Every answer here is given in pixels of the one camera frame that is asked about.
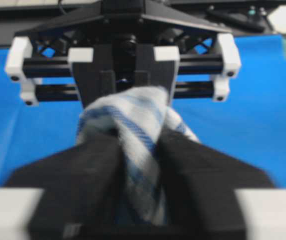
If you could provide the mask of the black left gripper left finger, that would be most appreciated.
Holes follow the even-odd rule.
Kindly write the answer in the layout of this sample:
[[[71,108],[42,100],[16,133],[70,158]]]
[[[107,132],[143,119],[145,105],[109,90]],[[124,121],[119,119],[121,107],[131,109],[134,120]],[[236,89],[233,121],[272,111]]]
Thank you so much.
[[[0,240],[65,240],[113,226],[122,157],[115,136],[97,133],[14,170],[0,186]]]

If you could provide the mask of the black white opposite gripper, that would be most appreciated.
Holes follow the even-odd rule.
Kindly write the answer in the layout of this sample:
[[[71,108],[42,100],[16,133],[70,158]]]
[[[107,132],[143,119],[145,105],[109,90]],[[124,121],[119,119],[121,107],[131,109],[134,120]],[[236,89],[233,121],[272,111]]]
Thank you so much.
[[[172,99],[224,101],[241,68],[227,27],[154,0],[99,0],[16,32],[5,72],[29,106],[161,86]]]

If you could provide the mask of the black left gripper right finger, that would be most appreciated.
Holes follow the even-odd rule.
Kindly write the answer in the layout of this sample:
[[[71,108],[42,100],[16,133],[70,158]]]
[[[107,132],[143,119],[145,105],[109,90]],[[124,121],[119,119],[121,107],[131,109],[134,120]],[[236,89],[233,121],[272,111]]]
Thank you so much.
[[[264,170],[169,129],[156,152],[174,225],[197,240],[286,240],[286,188]]]

